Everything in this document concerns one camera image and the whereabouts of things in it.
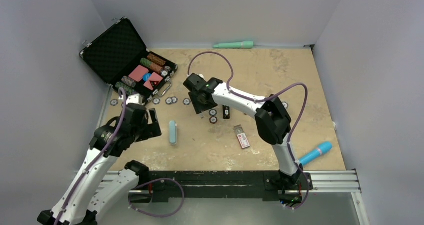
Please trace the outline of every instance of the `pink card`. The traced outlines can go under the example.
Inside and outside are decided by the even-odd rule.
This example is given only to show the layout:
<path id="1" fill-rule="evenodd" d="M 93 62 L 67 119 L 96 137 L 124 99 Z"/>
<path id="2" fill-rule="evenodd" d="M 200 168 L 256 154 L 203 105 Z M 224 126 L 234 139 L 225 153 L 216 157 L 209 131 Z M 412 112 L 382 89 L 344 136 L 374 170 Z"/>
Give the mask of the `pink card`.
<path id="1" fill-rule="evenodd" d="M 153 72 L 148 80 L 144 83 L 144 86 L 153 91 L 162 80 L 163 78 L 159 74 Z"/>
<path id="2" fill-rule="evenodd" d="M 143 79 L 143 76 L 148 72 L 149 70 L 147 68 L 145 68 L 144 66 L 138 65 L 138 67 L 134 69 L 134 71 L 132 71 L 128 77 L 130 77 L 136 82 L 140 82 Z"/>

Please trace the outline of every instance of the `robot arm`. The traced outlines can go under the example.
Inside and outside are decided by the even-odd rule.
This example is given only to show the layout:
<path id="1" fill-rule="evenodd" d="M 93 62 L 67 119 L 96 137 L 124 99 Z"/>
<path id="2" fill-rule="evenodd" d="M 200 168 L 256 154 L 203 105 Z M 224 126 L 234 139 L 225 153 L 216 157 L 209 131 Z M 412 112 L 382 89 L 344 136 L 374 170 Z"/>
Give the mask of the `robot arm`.
<path id="1" fill-rule="evenodd" d="M 272 145 L 278 160 L 279 171 L 291 180 L 299 178 L 300 171 L 293 162 L 287 144 L 292 119 L 278 97 L 265 102 L 252 102 L 234 95 L 231 91 L 253 100 L 263 100 L 265 97 L 252 95 L 232 87 L 231 91 L 228 91 L 227 84 L 222 80 L 211 78 L 206 82 L 194 73 L 187 78 L 184 86 L 190 91 L 188 95 L 197 114 L 217 105 L 225 105 L 255 119 L 259 136 Z"/>
<path id="2" fill-rule="evenodd" d="M 139 180 L 142 178 L 139 177 L 140 173 L 137 171 L 142 170 L 143 167 L 140 167 L 141 165 L 139 164 L 136 164 L 138 167 L 131 165 L 130 162 L 112 185 L 95 195 L 103 177 L 131 144 L 162 135 L 156 117 L 156 110 L 150 109 L 148 113 L 147 109 L 141 105 L 139 94 L 130 96 L 126 100 L 126 104 L 123 123 L 111 145 L 95 161 L 111 139 L 116 129 L 111 124 L 113 122 L 118 124 L 118 117 L 112 118 L 106 125 L 94 132 L 94 137 L 89 144 L 90 148 L 75 179 L 52 210 L 41 212 L 37 219 L 38 222 L 44 225 L 96 224 L 87 221 L 87 218 L 92 221 L 91 218 L 94 217 L 94 221 L 98 221 L 117 199 L 136 187 L 140 182 Z M 152 121 L 151 124 L 148 124 L 149 114 Z M 88 169 L 88 165 L 93 161 L 95 161 L 94 165 Z"/>

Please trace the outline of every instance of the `wooden tabletop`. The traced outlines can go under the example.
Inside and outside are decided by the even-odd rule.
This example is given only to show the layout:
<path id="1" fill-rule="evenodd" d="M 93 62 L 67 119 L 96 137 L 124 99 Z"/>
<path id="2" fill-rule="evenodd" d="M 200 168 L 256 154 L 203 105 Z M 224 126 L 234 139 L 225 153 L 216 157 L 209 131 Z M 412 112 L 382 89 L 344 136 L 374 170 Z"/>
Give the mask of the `wooden tabletop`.
<path id="1" fill-rule="evenodd" d="M 218 122 L 209 122 L 196 115 L 192 105 L 184 105 L 188 90 L 183 86 L 190 60 L 206 49 L 153 49 L 153 52 L 178 64 L 179 70 L 172 78 L 173 86 L 155 108 L 162 136 L 133 144 L 111 168 L 121 170 L 131 160 L 161 171 L 222 171 L 222 170 L 277 170 L 278 161 L 268 143 L 258 135 L 256 122 L 251 117 L 231 109 L 231 119 L 224 120 L 222 106 L 216 107 Z M 304 82 L 309 97 L 303 117 L 292 137 L 298 158 L 313 150 L 318 144 L 330 141 L 330 152 L 305 166 L 306 170 L 345 170 L 339 143 L 333 127 L 326 97 L 310 49 L 213 49 L 229 59 L 234 67 L 231 86 L 244 92 L 268 97 L 296 83 Z M 224 82 L 230 77 L 227 63 L 219 56 L 205 54 L 192 65 L 192 73 L 203 74 L 205 80 L 217 78 Z M 305 92 L 295 87 L 280 96 L 288 103 L 292 126 L 297 119 Z M 165 99 L 177 97 L 176 104 L 167 105 Z M 112 99 L 117 99 L 114 92 Z M 107 120 L 119 116 L 121 101 L 109 106 Z M 177 145 L 169 143 L 169 122 L 177 122 Z M 234 126 L 241 125 L 251 147 L 241 149 Z"/>

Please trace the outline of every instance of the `blue object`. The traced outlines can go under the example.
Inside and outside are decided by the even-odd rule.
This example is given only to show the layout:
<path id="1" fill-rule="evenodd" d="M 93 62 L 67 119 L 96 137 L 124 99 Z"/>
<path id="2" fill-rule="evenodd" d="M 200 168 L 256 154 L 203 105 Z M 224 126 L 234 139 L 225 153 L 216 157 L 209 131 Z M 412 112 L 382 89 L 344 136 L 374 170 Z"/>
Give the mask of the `blue object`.
<path id="1" fill-rule="evenodd" d="M 169 122 L 169 143 L 177 144 L 177 123 L 174 120 Z"/>
<path id="2" fill-rule="evenodd" d="M 306 164 L 312 162 L 316 158 L 328 153 L 333 148 L 333 145 L 329 141 L 325 141 L 318 145 L 313 151 L 303 156 L 299 159 L 300 163 L 305 166 Z"/>
<path id="3" fill-rule="evenodd" d="M 147 82 L 147 80 L 149 80 L 149 78 L 150 78 L 151 75 L 152 75 L 151 73 L 144 74 L 143 80 Z"/>

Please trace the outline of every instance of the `purple cable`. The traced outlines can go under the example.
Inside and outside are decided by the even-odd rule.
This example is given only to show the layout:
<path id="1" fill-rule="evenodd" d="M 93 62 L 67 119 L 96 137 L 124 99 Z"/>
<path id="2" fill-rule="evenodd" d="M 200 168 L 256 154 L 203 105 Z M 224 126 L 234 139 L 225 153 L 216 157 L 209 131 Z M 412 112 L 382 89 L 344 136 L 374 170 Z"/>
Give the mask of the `purple cable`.
<path id="1" fill-rule="evenodd" d="M 113 132 L 113 134 L 112 134 L 112 136 L 109 138 L 109 140 L 107 141 L 107 143 L 106 143 L 106 145 L 104 146 L 104 148 L 100 151 L 100 153 L 93 159 L 93 161 L 92 162 L 90 162 L 90 164 L 88 164 L 88 166 L 85 168 L 85 170 L 86 171 L 90 171 L 90 169 L 92 168 L 92 166 L 100 159 L 100 157 L 102 157 L 103 156 L 103 154 L 106 152 L 106 150 L 111 146 L 111 144 L 112 144 L 112 142 L 114 141 L 114 139 L 115 139 L 115 137 L 117 136 L 117 134 L 118 134 L 118 132 L 119 132 L 119 130 L 120 130 L 120 128 L 121 128 L 121 125 L 122 125 L 122 122 L 124 121 L 124 117 L 125 117 L 125 109 L 126 109 L 126 107 L 127 107 L 127 104 L 126 104 L 126 101 L 127 101 L 127 94 L 126 94 L 126 92 L 125 92 L 125 90 L 121 87 L 121 88 L 119 88 L 119 90 L 118 90 L 118 93 L 120 94 L 120 95 L 122 95 L 122 97 L 123 97 L 123 107 L 122 107 L 122 112 L 121 112 L 121 114 L 120 114 L 120 118 L 119 118 L 119 122 L 118 122 L 118 124 L 116 125 L 116 129 L 115 129 L 115 131 Z M 58 225 L 58 223 L 59 223 L 59 221 L 61 220 L 61 218 L 62 218 L 62 215 L 63 215 L 63 211 L 67 208 L 67 206 L 68 206 L 68 203 L 69 203 L 69 201 L 71 200 L 71 198 L 72 198 L 72 195 L 74 195 L 74 193 L 75 193 L 75 190 L 77 190 L 77 188 L 78 188 L 78 185 L 80 185 L 80 183 L 81 183 L 81 181 L 83 180 L 83 178 L 84 178 L 84 176 L 86 175 L 87 173 L 85 173 L 85 172 L 83 172 L 80 176 L 79 176 L 79 178 L 78 178 L 78 180 L 76 180 L 76 182 L 75 182 L 75 184 L 73 185 L 73 187 L 71 188 L 71 190 L 69 191 L 69 194 L 67 195 L 67 197 L 66 197 L 66 199 L 65 199 L 65 201 L 63 202 L 63 205 L 62 205 L 62 211 L 60 211 L 59 212 L 59 214 L 57 215 L 57 217 L 56 217 L 56 221 L 54 221 L 54 224 L 53 225 Z"/>
<path id="2" fill-rule="evenodd" d="M 304 111 L 305 111 L 306 103 L 307 103 L 307 101 L 308 101 L 308 87 L 307 87 L 307 86 L 306 86 L 303 82 L 296 82 L 296 83 L 293 83 L 292 85 L 290 85 L 290 86 L 288 86 L 288 87 L 284 88 L 283 90 L 281 90 L 280 92 L 278 92 L 278 93 L 277 93 L 277 94 L 275 94 L 275 95 L 272 95 L 272 96 L 267 97 L 267 98 L 262 99 L 262 100 L 255 100 L 255 99 L 253 99 L 253 98 L 250 98 L 250 97 L 248 97 L 248 96 L 245 96 L 245 95 L 239 94 L 239 93 L 237 93 L 237 92 L 235 92 L 235 91 L 232 91 L 232 90 L 231 90 L 231 88 L 230 88 L 230 81 L 231 81 L 231 80 L 233 79 L 233 77 L 234 77 L 234 69 L 233 69 L 233 66 L 231 65 L 230 61 L 229 61 L 229 60 L 228 60 L 225 56 L 223 56 L 222 54 L 220 54 L 220 53 L 218 53 L 218 52 L 215 52 L 215 51 L 204 51 L 204 52 L 201 52 L 201 53 L 197 54 L 196 56 L 194 56 L 194 57 L 193 57 L 193 59 L 190 61 L 190 64 L 188 65 L 187 76 L 190 76 L 190 68 L 192 67 L 193 61 L 194 61 L 197 57 L 199 57 L 199 56 L 201 56 L 201 55 L 203 55 L 203 54 L 215 54 L 215 55 L 220 56 L 221 58 L 223 58 L 223 59 L 226 61 L 226 63 L 227 63 L 227 64 L 228 64 L 228 66 L 229 66 L 229 69 L 231 70 L 231 76 L 229 77 L 228 81 L 226 82 L 226 88 L 228 89 L 228 91 L 229 91 L 230 93 L 232 93 L 232 94 L 234 94 L 234 95 L 236 95 L 237 97 L 240 97 L 240 98 L 242 98 L 242 99 L 246 99 L 246 100 L 249 100 L 249 101 L 251 101 L 251 102 L 255 102 L 255 103 L 262 103 L 262 102 L 266 102 L 266 101 L 272 100 L 272 99 L 274 99 L 274 98 L 276 98 L 276 97 L 280 96 L 281 94 L 283 94 L 283 93 L 287 92 L 288 90 L 290 90 L 290 89 L 292 89 L 292 88 L 294 88 L 294 87 L 296 87 L 296 86 L 302 86 L 302 87 L 304 88 L 304 90 L 305 90 L 305 97 L 304 97 L 304 100 L 303 100 L 302 109 L 300 110 L 299 116 L 297 117 L 296 122 L 295 122 L 295 123 L 294 123 L 294 125 L 293 125 L 293 128 L 291 129 L 290 133 L 288 134 L 288 137 L 287 137 L 287 148 L 288 148 L 288 152 L 290 153 L 291 159 L 293 160 L 293 162 L 294 162 L 294 164 L 296 165 L 297 169 L 299 169 L 299 170 L 302 172 L 303 176 L 305 177 L 306 181 L 308 182 L 308 177 L 306 176 L 306 174 L 305 174 L 305 172 L 303 171 L 303 169 L 301 169 L 301 166 L 300 166 L 300 165 L 296 162 L 295 156 L 294 156 L 293 151 L 292 151 L 292 147 L 290 146 L 290 141 L 291 141 L 291 139 L 292 139 L 292 135 L 293 135 L 293 133 L 295 132 L 295 129 L 296 129 L 296 127 L 298 126 L 299 121 L 301 120 L 302 115 L 304 114 Z M 309 195 L 309 186 L 307 186 L 307 187 L 306 187 L 306 195 L 305 195 L 305 198 L 304 198 L 304 199 L 302 200 L 302 202 L 301 202 L 298 206 L 296 206 L 294 209 L 298 209 L 298 208 L 300 208 L 300 207 L 301 207 L 301 206 L 302 206 L 302 205 L 306 202 L 306 200 L 308 199 L 308 195 Z"/>
<path id="3" fill-rule="evenodd" d="M 167 180 L 167 181 L 171 181 L 171 182 L 175 183 L 179 187 L 179 189 L 181 190 L 181 195 L 182 195 L 181 203 L 179 204 L 179 206 L 176 208 L 175 211 L 168 213 L 168 214 L 154 214 L 154 213 L 150 213 L 150 212 L 147 212 L 147 211 L 143 211 L 143 210 L 140 210 L 140 209 L 134 207 L 133 204 L 130 201 L 130 197 L 128 196 L 129 207 L 132 208 L 136 212 L 139 212 L 139 213 L 142 213 L 144 215 L 151 216 L 151 217 L 154 217 L 154 218 L 167 218 L 167 217 L 170 217 L 170 216 L 176 214 L 183 207 L 184 198 L 185 198 L 183 187 L 177 181 L 170 179 L 170 178 L 159 178 L 159 179 L 151 180 L 149 182 L 141 184 L 141 185 L 135 187 L 134 189 L 140 189 L 140 188 L 142 188 L 146 185 L 156 183 L 156 182 L 159 182 L 159 181 L 162 181 L 162 180 Z"/>

